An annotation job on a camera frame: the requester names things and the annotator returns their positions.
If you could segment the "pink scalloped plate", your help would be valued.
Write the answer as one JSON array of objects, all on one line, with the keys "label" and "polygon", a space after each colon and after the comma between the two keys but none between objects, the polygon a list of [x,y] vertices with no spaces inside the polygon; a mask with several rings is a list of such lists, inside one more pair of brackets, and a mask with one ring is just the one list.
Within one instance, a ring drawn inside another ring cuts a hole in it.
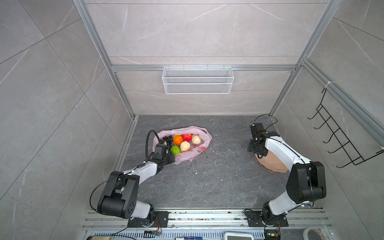
[{"label": "pink scalloped plate", "polygon": [[260,164],[271,171],[279,173],[288,171],[286,165],[272,151],[268,151],[266,156],[255,154],[255,157]]}]

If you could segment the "pink plastic bag fruit print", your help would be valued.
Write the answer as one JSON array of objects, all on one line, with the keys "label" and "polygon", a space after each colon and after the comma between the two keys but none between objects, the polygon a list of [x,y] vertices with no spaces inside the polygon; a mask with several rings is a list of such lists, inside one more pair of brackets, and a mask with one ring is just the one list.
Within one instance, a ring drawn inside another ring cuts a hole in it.
[{"label": "pink plastic bag fruit print", "polygon": [[171,157],[175,158],[175,165],[185,161],[191,162],[205,151],[212,141],[212,136],[207,129],[195,126],[161,131],[158,136],[160,140],[171,145]]}]

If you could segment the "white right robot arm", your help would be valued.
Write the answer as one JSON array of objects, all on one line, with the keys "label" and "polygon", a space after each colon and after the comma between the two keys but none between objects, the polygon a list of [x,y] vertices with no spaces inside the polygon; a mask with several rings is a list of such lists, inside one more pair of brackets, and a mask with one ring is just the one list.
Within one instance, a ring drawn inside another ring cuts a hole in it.
[{"label": "white right robot arm", "polygon": [[253,133],[249,151],[261,160],[268,153],[274,154],[290,172],[286,191],[276,199],[266,202],[261,219],[266,226],[273,226],[279,219],[300,205],[315,202],[327,195],[325,167],[313,162],[286,144],[276,132]]}]

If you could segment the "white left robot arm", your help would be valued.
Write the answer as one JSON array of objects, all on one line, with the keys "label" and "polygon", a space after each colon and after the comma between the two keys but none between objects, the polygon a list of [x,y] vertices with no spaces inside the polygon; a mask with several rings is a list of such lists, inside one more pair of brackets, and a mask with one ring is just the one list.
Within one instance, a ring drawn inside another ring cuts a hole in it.
[{"label": "white left robot arm", "polygon": [[154,221],[153,205],[138,200],[139,186],[157,175],[165,165],[174,163],[175,158],[165,144],[157,144],[148,158],[131,170],[110,174],[98,201],[98,213],[122,219],[136,218],[147,225]]}]

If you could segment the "green fake fruit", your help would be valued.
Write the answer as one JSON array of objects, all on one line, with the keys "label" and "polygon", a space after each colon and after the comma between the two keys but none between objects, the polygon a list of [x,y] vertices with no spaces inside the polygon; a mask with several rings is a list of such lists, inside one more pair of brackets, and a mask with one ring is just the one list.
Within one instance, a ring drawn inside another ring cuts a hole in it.
[{"label": "green fake fruit", "polygon": [[176,156],[176,155],[180,154],[182,151],[180,150],[179,146],[172,146],[171,152],[174,156]]}]

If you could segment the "dark fake grapes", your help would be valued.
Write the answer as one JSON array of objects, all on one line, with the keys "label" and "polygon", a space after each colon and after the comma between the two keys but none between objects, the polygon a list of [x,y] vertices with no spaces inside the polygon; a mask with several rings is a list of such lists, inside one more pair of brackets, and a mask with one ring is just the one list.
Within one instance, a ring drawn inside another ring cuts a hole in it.
[{"label": "dark fake grapes", "polygon": [[164,136],[163,141],[169,146],[170,148],[174,145],[174,137],[172,135]]}]

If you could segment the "orange fake fruit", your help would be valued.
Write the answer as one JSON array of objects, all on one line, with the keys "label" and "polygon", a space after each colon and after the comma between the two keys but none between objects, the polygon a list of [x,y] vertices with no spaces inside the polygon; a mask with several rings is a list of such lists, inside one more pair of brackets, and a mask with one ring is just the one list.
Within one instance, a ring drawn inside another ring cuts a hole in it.
[{"label": "orange fake fruit", "polygon": [[176,146],[180,146],[180,144],[184,141],[183,135],[175,135],[173,138],[173,143]]}]

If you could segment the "beige fake fruit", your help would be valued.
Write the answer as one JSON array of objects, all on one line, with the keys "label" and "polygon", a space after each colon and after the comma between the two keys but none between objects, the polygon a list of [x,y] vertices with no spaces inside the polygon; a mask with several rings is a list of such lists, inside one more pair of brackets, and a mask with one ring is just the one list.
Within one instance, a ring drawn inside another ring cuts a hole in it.
[{"label": "beige fake fruit", "polygon": [[193,135],[192,136],[192,143],[194,145],[199,145],[202,142],[202,139],[199,135]]},{"label": "beige fake fruit", "polygon": [[191,148],[191,144],[190,144],[189,142],[182,142],[182,143],[180,144],[180,150],[181,150],[182,152],[187,152],[187,151],[190,150],[190,148]]}]

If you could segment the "red fake apple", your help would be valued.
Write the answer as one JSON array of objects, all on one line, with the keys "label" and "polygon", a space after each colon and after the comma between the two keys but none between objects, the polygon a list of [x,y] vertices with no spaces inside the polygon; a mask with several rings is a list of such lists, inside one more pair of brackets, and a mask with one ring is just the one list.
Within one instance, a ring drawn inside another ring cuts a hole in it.
[{"label": "red fake apple", "polygon": [[192,140],[193,135],[192,134],[184,134],[183,135],[183,141],[184,142],[190,142]]}]

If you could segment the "white device at bottom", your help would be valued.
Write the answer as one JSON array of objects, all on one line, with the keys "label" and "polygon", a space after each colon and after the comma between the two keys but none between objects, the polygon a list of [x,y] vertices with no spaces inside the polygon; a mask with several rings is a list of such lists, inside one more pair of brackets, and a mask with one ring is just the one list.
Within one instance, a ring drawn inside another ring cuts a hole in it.
[{"label": "white device at bottom", "polygon": [[254,236],[249,233],[226,232],[223,240],[254,240]]}]

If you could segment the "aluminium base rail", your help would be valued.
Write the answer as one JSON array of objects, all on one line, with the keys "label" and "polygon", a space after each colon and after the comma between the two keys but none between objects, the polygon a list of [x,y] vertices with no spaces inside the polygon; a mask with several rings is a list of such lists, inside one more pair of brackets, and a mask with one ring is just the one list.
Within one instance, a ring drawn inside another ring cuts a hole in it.
[{"label": "aluminium base rail", "polygon": [[88,212],[81,220],[83,230],[121,230],[129,229],[156,230],[163,232],[173,229],[304,229],[309,227],[331,228],[332,225],[323,209],[295,209],[277,220],[264,224],[260,210],[245,211],[244,209],[216,210],[159,210],[157,222],[144,227],[135,220],[125,220],[117,217],[102,216]]}]

